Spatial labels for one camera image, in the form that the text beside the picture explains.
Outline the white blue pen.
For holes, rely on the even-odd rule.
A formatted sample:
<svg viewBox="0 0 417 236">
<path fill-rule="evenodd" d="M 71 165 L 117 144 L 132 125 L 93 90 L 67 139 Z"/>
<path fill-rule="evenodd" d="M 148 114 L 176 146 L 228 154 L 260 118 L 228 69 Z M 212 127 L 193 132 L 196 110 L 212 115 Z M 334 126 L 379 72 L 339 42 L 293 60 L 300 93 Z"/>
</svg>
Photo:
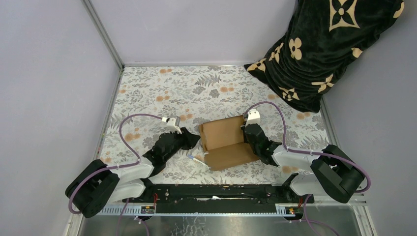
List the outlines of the white blue pen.
<svg viewBox="0 0 417 236">
<path fill-rule="evenodd" d="M 206 167 L 206 168 L 209 168 L 209 166 L 208 166 L 205 162 L 203 162 L 203 161 L 199 160 L 198 158 L 195 158 L 194 156 L 189 155 L 189 154 L 187 155 L 187 157 L 188 157 L 189 159 L 193 160 L 194 162 L 199 163 L 199 164 L 203 165 L 203 166 L 204 166 L 204 167 Z"/>
</svg>

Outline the brown cardboard box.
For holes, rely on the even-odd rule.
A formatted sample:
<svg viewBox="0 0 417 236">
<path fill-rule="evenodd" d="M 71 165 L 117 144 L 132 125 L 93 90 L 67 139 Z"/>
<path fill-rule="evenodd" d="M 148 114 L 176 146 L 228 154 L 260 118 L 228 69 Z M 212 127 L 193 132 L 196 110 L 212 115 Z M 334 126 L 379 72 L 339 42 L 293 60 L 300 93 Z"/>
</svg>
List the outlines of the brown cardboard box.
<svg viewBox="0 0 417 236">
<path fill-rule="evenodd" d="M 241 130 L 243 116 L 224 118 L 199 125 L 204 161 L 211 171 L 258 161 Z"/>
</svg>

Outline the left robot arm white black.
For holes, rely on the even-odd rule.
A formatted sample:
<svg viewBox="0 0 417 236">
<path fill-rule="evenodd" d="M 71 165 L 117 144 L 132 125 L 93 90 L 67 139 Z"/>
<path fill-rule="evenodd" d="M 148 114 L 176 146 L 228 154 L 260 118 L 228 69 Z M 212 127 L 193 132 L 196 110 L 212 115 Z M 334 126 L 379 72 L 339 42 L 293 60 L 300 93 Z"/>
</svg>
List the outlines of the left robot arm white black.
<svg viewBox="0 0 417 236">
<path fill-rule="evenodd" d="M 130 198 L 150 200 L 153 190 L 145 179 L 159 174 L 179 150 L 190 150 L 200 140 L 185 127 L 180 130 L 161 134 L 139 161 L 112 167 L 100 159 L 92 161 L 65 190 L 70 212 L 91 218 L 107 203 Z"/>
</svg>

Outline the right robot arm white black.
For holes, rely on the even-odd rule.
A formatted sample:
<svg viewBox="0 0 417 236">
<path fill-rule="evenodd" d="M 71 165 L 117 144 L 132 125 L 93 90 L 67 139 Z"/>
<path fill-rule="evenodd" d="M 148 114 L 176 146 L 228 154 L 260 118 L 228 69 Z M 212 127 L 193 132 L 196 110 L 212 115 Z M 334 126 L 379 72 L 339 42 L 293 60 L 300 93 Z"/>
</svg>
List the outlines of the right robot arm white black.
<svg viewBox="0 0 417 236">
<path fill-rule="evenodd" d="M 345 204 L 368 179 L 364 171 L 335 145 L 328 145 L 322 151 L 290 148 L 270 140 L 258 124 L 243 125 L 241 129 L 244 142 L 263 163 L 305 171 L 286 180 L 282 196 L 290 203 L 308 194 L 327 194 Z"/>
</svg>

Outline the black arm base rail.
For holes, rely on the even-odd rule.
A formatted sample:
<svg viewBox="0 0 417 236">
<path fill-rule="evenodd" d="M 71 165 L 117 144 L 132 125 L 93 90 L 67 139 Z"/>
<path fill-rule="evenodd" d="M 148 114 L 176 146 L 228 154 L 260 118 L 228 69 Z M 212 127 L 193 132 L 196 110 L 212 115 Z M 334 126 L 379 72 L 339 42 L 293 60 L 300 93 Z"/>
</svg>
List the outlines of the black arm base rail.
<svg viewBox="0 0 417 236">
<path fill-rule="evenodd" d="M 242 201 L 259 204 L 284 204 L 299 208 L 304 203 L 313 203 L 314 198 L 299 196 L 288 185 L 242 184 L 242 185 L 208 185 L 208 184 L 151 184 L 144 193 L 129 198 L 130 203 L 157 204 Z"/>
</svg>

